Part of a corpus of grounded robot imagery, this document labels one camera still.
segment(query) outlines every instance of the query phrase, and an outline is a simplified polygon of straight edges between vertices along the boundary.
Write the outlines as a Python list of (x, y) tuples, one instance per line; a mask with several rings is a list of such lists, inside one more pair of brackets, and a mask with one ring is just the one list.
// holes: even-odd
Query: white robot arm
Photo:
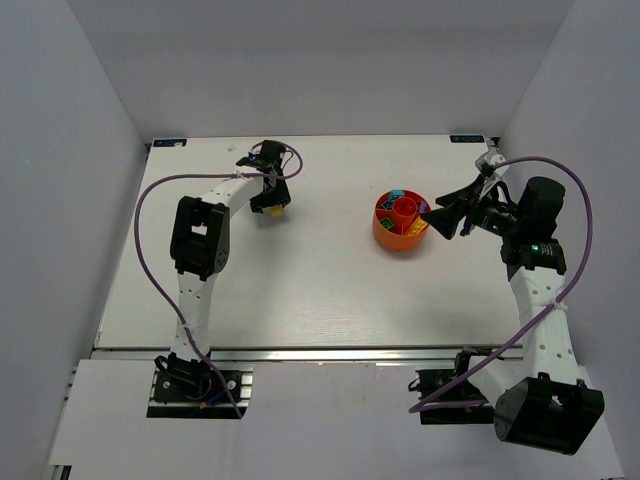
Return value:
[(200, 399), (215, 390), (218, 380), (201, 355), (207, 356), (211, 349), (213, 287), (229, 258), (230, 221), (246, 203), (254, 213), (271, 210), (274, 215), (290, 203), (282, 172), (286, 150), (280, 142), (265, 140), (258, 153), (252, 152), (236, 164), (235, 178), (224, 180), (202, 197), (179, 201), (170, 253), (178, 273), (184, 324), (178, 318), (170, 354), (155, 360), (158, 381), (164, 386), (156, 388), (157, 401)]
[[(242, 173), (254, 173), (253, 168), (243, 167)], [(260, 195), (263, 191), (264, 179), (261, 177), (233, 178), (221, 182), (215, 189), (206, 193), (200, 198), (200, 202), (206, 205), (222, 205), (228, 209), (229, 220), (243, 205)], [(226, 264), (229, 251), (223, 247), (218, 252), (216, 262), (220, 265)], [(212, 273), (206, 280), (202, 280), (198, 274), (182, 271), (178, 272), (178, 285), (180, 288), (179, 304), (180, 311), (187, 321), (187, 328), (191, 331), (193, 339), (201, 352), (208, 352), (211, 348), (209, 343), (209, 317), (211, 314), (211, 296), (213, 286), (219, 273)], [(182, 360), (199, 360), (190, 345), (184, 326), (178, 320), (176, 335), (171, 347), (171, 353)]]
[[(523, 337), (521, 376), (516, 378), (504, 362), (493, 361), (468, 377), (468, 383), (456, 381), (457, 386), (472, 387), (459, 389), (456, 393), (462, 398), (455, 399), (467, 400), (464, 397), (469, 394), (484, 397), (494, 408), (493, 423), (502, 441), (572, 455), (602, 415), (604, 398), (581, 378), (566, 307), (555, 301), (564, 288), (566, 265), (562, 247), (552, 235), (565, 189), (549, 178), (534, 177), (516, 204), (495, 172), (501, 160), (495, 151), (480, 157), (478, 178), (436, 199), (443, 208), (424, 213), (422, 219), (448, 239), (463, 219), (462, 236), (477, 226), (502, 238), (500, 255), (523, 327), (549, 305), (554, 308)], [(445, 381), (455, 381), (486, 355), (486, 351), (465, 348), (456, 358), (453, 377)], [(425, 397), (435, 394), (435, 390), (421, 392)]]

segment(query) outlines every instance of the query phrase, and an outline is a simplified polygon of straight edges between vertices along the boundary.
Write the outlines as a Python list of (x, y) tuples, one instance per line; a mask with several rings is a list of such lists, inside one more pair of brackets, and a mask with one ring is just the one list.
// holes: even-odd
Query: yellow toy piece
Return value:
[(281, 205), (276, 205), (275, 207), (269, 207), (269, 213), (272, 217), (281, 217), (284, 215), (284, 208)]
[(406, 232), (404, 232), (404, 234), (407, 237), (413, 237), (415, 235), (418, 235), (422, 230), (424, 230), (425, 228), (427, 228), (427, 222), (425, 222), (424, 220), (422, 220), (420, 217), (416, 218), (415, 221), (411, 224), (411, 226), (407, 229)]

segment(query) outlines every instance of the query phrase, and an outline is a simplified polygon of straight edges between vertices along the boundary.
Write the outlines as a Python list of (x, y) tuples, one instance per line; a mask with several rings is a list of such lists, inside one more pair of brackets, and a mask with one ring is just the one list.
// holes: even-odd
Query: white table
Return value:
[(84, 360), (50, 463), (69, 480), (540, 480), (622, 475), (601, 418), (574, 456), (420, 425), (415, 367), (261, 363), (245, 418), (146, 418), (150, 361)]
[[(188, 139), (184, 147), (152, 148), (142, 188), (177, 173), (231, 172), (260, 140)], [(285, 217), (246, 206), (233, 218), (231, 256), (214, 290), (213, 346), (459, 346), (499, 344), (515, 332), (517, 307), (499, 238), (476, 229), (448, 242), (430, 231), (421, 247), (398, 254), (382, 249), (371, 231), (382, 193), (410, 189), (433, 202), (475, 178), (474, 160), (486, 145), (452, 144), (447, 136), (281, 140), (302, 153), (304, 170), (288, 182)], [(174, 298), (169, 242), (178, 200), (216, 183), (170, 182), (145, 203), (144, 253)], [(130, 231), (96, 347), (166, 348), (175, 323), (138, 264)]]

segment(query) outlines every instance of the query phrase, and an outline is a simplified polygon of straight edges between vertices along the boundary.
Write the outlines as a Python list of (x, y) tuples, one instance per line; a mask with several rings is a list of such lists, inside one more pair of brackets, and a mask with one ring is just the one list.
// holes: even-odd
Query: white wall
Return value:
[(64, 0), (0, 7), (0, 477), (40, 479), (145, 151)]
[(154, 136), (501, 134), (572, 0), (69, 0)]
[[(639, 2), (576, 2), (503, 139), (508, 157), (556, 158), (575, 169), (591, 193), (593, 254), (568, 299), (569, 320), (578, 360), (604, 391), (605, 415), (631, 479), (640, 478), (639, 21)], [(510, 173), (522, 183), (552, 172), (518, 166)], [(584, 245), (584, 207), (575, 188), (568, 195), (558, 238), (575, 267)]]

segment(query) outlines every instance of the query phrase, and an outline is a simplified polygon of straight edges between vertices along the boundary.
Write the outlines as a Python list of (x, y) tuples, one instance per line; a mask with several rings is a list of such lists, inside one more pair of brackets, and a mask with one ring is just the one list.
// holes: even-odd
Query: white tabletop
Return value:
[[(260, 140), (188, 139), (184, 147), (152, 148), (142, 188), (177, 173), (231, 172)], [(371, 231), (385, 191), (409, 189), (433, 203), (475, 178), (484, 144), (452, 144), (447, 136), (281, 140), (300, 151), (304, 170), (288, 182), (292, 202), (283, 218), (248, 206), (234, 216), (231, 256), (213, 295), (213, 346), (457, 346), (499, 344), (515, 332), (518, 312), (499, 238), (476, 229), (449, 242), (432, 230), (418, 249), (398, 254), (381, 248)], [(169, 242), (177, 202), (216, 184), (170, 182), (145, 202), (144, 253), (174, 298)], [(168, 347), (175, 322), (138, 264), (130, 231), (96, 346)]]

